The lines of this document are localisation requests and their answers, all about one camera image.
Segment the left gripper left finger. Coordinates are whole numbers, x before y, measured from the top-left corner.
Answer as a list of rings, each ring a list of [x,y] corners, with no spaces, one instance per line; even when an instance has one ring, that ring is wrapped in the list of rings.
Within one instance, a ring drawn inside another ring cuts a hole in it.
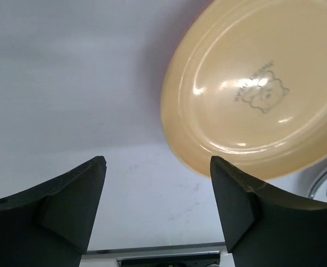
[[[0,266],[79,266],[87,252],[106,175],[96,156],[0,199]]]

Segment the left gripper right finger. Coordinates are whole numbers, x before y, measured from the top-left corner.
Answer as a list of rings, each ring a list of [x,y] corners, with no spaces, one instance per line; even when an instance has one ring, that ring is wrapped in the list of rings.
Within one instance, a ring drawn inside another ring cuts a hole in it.
[[[327,266],[327,203],[279,189],[211,158],[227,251],[235,266]]]

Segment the yellow plate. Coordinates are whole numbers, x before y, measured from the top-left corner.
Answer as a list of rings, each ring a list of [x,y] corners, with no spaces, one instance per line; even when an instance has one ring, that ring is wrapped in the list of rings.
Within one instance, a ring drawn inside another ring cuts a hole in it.
[[[171,59],[160,116],[175,156],[261,180],[327,157],[327,1],[212,1]]]

